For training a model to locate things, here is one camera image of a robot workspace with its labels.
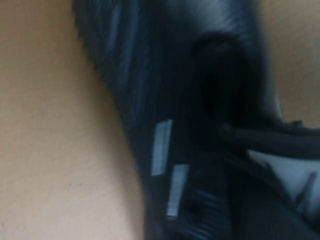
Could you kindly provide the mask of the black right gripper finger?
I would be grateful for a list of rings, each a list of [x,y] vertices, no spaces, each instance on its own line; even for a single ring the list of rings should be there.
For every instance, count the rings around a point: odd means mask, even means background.
[[[272,197],[248,197],[240,209],[235,240],[316,240],[298,215]]]

